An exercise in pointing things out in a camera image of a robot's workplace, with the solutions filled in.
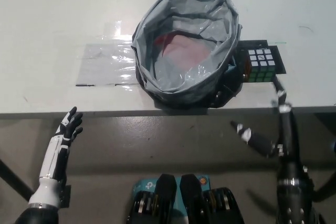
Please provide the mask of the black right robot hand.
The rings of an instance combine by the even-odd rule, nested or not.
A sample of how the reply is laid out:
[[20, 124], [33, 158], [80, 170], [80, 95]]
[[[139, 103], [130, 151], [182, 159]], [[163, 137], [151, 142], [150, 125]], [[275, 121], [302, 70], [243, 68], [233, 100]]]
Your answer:
[[243, 124], [231, 121], [232, 128], [250, 148], [266, 158], [279, 157], [280, 166], [277, 175], [279, 186], [313, 187], [312, 180], [302, 164], [296, 119], [292, 106], [286, 101], [287, 91], [277, 77], [272, 80], [276, 89], [279, 116], [279, 138], [276, 141], [266, 139]]

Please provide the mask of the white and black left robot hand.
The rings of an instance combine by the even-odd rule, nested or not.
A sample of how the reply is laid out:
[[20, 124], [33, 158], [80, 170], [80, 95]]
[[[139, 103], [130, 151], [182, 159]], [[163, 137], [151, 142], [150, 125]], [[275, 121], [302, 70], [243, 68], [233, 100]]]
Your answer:
[[73, 107], [61, 120], [50, 139], [39, 174], [39, 186], [28, 202], [29, 208], [61, 208], [62, 192], [66, 186], [66, 169], [70, 148], [83, 131], [83, 113]]

